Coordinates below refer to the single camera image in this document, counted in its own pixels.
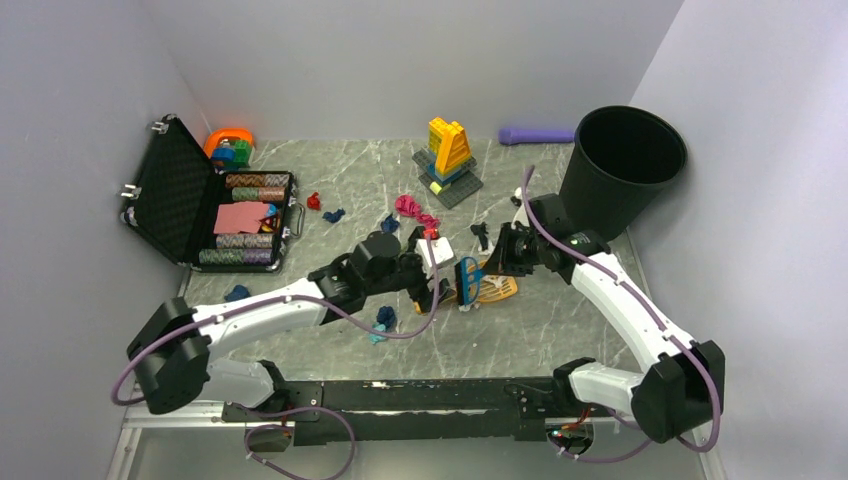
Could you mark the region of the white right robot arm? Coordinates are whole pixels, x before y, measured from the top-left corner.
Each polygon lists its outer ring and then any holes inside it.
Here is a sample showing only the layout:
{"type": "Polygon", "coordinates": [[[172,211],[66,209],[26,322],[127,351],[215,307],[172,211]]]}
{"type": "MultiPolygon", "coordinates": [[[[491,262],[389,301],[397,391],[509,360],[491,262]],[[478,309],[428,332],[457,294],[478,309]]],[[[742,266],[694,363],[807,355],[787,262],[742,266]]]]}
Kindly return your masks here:
{"type": "Polygon", "coordinates": [[[591,230],[579,231],[555,194],[522,200],[502,225],[484,270],[524,277],[543,266],[598,309],[637,360],[628,372],[583,357],[552,375],[551,399],[562,414],[589,404],[633,418],[656,443],[705,424],[718,429],[723,411],[725,355],[676,326],[625,272],[610,246],[591,230]]]}

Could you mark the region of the blue hand brush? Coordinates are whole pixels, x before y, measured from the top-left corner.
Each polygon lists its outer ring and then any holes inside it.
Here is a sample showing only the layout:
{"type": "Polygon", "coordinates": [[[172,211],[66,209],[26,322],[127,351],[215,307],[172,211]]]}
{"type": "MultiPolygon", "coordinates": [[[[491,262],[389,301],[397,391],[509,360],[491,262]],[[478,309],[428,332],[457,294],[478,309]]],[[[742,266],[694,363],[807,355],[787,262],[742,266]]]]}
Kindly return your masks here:
{"type": "Polygon", "coordinates": [[[462,257],[454,267],[456,299],[459,309],[470,311],[477,303],[484,271],[473,257],[462,257]]]}

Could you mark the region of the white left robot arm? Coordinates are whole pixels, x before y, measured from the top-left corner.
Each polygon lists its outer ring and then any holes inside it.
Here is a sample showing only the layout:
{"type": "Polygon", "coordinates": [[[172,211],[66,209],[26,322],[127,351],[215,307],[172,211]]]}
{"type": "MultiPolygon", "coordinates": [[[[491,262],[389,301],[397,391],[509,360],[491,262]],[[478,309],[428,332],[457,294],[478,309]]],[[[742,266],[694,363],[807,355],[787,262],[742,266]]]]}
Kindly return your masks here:
{"type": "Polygon", "coordinates": [[[291,406],[292,390],[277,366],[230,359],[231,351],[267,336],[355,318],[371,296],[406,291],[421,310],[434,311],[441,295],[439,270],[453,262],[450,242],[422,233],[407,247],[389,233],[373,232],[352,252],[292,284],[217,305],[190,307],[181,297],[164,302],[127,348],[126,374],[153,415],[196,400],[238,404],[272,420],[291,406]]]}

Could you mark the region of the yellow slotted plastic scoop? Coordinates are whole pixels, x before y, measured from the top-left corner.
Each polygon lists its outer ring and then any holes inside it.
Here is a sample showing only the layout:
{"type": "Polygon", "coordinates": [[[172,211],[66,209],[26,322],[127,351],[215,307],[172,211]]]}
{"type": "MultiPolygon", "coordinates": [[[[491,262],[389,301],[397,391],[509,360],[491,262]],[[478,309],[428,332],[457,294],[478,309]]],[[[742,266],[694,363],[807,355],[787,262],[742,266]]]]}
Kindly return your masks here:
{"type": "MultiPolygon", "coordinates": [[[[516,279],[508,276],[483,276],[480,281],[480,291],[474,303],[468,306],[460,306],[461,311],[467,312],[471,308],[479,309],[484,304],[501,302],[519,292],[516,279]]],[[[459,304],[457,291],[448,279],[442,279],[440,285],[439,304],[459,304]]]]}

